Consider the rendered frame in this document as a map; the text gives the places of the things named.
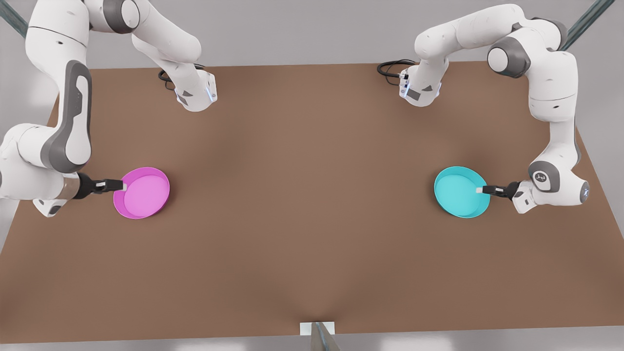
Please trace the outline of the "pink plate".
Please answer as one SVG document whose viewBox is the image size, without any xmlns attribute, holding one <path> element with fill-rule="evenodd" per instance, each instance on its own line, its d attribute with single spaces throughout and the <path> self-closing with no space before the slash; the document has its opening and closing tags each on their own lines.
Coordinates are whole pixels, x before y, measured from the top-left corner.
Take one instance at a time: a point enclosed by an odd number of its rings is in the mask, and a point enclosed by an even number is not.
<svg viewBox="0 0 624 351">
<path fill-rule="evenodd" d="M 113 205 L 126 218 L 141 219 L 158 213 L 169 200 L 169 178 L 159 169 L 141 167 L 122 177 L 127 191 L 115 191 Z"/>
</svg>

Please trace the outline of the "blue plate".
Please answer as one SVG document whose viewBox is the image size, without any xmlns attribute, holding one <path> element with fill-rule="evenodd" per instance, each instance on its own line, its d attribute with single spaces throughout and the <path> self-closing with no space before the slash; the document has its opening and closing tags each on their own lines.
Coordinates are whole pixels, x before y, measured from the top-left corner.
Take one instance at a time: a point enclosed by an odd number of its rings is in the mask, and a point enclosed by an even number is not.
<svg viewBox="0 0 624 351">
<path fill-rule="evenodd" d="M 477 189 L 486 186 L 480 174 L 470 168 L 452 166 L 435 178 L 434 194 L 441 208 L 459 218 L 475 218 L 485 213 L 490 196 Z"/>
</svg>

